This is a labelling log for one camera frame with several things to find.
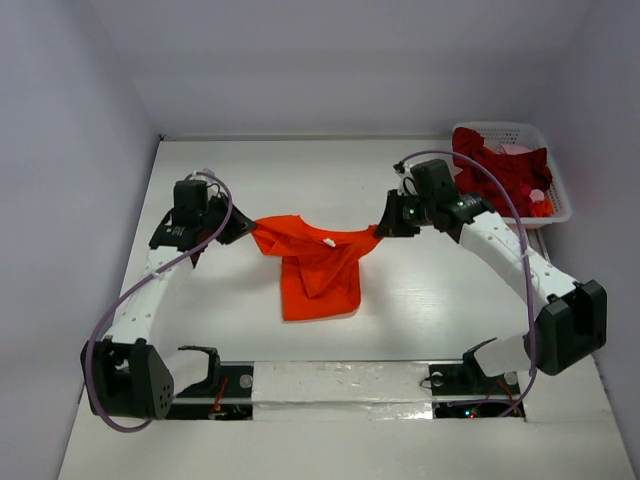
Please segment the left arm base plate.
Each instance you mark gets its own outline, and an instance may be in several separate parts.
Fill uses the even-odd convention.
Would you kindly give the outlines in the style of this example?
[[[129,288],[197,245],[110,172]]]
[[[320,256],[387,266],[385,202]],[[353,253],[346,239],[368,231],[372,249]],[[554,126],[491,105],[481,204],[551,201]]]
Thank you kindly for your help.
[[[172,402],[166,420],[251,420],[253,376],[253,363],[223,363],[219,385],[188,387]]]

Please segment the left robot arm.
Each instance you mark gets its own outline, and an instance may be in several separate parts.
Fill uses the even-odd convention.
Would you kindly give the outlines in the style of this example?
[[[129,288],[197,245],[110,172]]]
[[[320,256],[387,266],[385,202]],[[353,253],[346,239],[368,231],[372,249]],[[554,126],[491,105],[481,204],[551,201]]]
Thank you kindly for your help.
[[[148,426],[164,419],[184,393],[223,395],[228,380],[217,349],[167,345],[165,313],[211,243],[229,245],[256,227],[211,171],[175,183],[173,206],[149,240],[142,277],[107,310],[81,352],[90,407],[110,428],[134,433],[136,427],[115,420]]]

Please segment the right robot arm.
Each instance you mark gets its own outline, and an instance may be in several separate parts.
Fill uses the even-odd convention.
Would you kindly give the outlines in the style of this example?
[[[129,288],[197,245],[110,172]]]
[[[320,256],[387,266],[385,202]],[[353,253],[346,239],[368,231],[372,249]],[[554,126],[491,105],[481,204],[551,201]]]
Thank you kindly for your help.
[[[459,192],[437,152],[406,157],[394,170],[400,185],[387,193],[378,238],[411,238],[431,226],[483,260],[526,304],[528,329],[492,338],[458,363],[431,368],[426,380],[441,396],[486,395],[507,374],[556,376],[601,349],[607,337],[607,293],[580,282],[531,249],[520,220],[509,227],[478,193]]]

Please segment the orange t shirt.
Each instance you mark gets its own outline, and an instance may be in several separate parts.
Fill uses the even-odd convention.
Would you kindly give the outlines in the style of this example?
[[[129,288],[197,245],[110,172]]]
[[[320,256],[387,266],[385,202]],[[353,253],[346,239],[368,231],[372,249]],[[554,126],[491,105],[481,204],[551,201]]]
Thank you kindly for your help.
[[[265,256],[281,259],[282,317],[311,321],[354,313],[361,304],[360,260],[380,239],[376,227],[330,231],[298,215],[261,218],[252,237]]]

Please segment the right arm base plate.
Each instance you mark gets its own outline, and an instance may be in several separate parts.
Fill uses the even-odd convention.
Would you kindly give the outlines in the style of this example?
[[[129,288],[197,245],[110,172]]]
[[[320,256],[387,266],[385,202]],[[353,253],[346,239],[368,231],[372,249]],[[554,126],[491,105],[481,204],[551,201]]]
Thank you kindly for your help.
[[[475,359],[485,341],[462,355],[460,361],[429,365],[420,387],[432,395],[435,419],[526,418],[517,375],[512,383],[504,374],[488,377]]]

